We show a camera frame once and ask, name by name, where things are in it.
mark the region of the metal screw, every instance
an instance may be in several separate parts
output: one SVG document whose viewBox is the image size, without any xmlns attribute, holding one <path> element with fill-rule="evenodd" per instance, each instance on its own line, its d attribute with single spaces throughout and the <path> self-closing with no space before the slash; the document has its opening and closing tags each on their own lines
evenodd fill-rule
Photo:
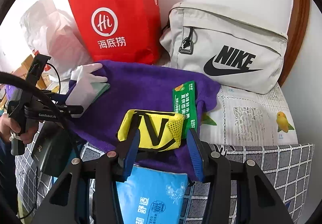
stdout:
<svg viewBox="0 0 322 224">
<path fill-rule="evenodd" d="M 247 165 L 248 166 L 251 166 L 251 167 L 253 167 L 253 166 L 255 166 L 255 161 L 253 161 L 253 160 L 247 160 Z"/>
<path fill-rule="evenodd" d="M 109 158 L 113 158 L 113 157 L 115 157 L 115 156 L 116 156 L 116 152 L 115 152 L 115 151 L 109 151 L 109 152 L 107 153 L 107 156 L 108 156 Z"/>
<path fill-rule="evenodd" d="M 213 157 L 213 158 L 219 158 L 220 157 L 220 153 L 218 153 L 217 151 L 213 151 L 213 152 L 211 152 L 211 156 Z"/>
<path fill-rule="evenodd" d="M 74 158 L 74 159 L 72 159 L 72 161 L 71 161 L 71 163 L 73 164 L 73 165 L 77 165 L 78 163 L 80 163 L 80 159 L 79 158 Z"/>
</svg>

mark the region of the nike swoosh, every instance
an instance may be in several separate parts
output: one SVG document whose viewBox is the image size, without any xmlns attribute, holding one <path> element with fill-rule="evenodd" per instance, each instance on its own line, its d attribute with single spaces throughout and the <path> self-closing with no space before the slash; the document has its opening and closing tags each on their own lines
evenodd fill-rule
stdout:
<svg viewBox="0 0 322 224">
<path fill-rule="evenodd" d="M 203 71 L 209 76 L 224 76 L 231 74 L 247 73 L 253 71 L 261 71 L 262 69 L 232 69 L 232 68 L 215 68 L 213 60 L 215 56 L 207 61 L 203 67 Z"/>
</svg>

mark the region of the mint green cloth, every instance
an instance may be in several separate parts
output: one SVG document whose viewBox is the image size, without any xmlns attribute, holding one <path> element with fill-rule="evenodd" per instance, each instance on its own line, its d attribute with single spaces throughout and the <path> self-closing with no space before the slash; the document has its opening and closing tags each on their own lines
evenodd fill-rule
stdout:
<svg viewBox="0 0 322 224">
<path fill-rule="evenodd" d="M 94 103 L 105 91 L 107 91 L 111 87 L 109 83 L 94 82 L 91 83 L 91 85 L 94 91 L 98 92 L 92 103 Z"/>
</svg>

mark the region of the tissue package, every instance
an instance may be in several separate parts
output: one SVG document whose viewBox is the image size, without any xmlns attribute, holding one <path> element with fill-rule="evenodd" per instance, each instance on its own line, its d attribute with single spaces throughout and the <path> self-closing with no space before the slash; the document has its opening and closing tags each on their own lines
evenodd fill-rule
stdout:
<svg viewBox="0 0 322 224">
<path fill-rule="evenodd" d="M 117 182 L 124 224 L 178 224 L 187 182 L 186 174 L 134 166 Z"/>
</svg>

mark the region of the green card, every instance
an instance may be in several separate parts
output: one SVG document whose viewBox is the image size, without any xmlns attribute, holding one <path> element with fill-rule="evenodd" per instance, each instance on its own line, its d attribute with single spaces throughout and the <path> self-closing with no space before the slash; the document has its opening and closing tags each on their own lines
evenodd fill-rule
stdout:
<svg viewBox="0 0 322 224">
<path fill-rule="evenodd" d="M 185 139 L 190 128 L 197 130 L 197 110 L 195 105 L 194 81 L 189 81 L 172 90 L 173 111 L 185 115 L 182 138 Z"/>
</svg>

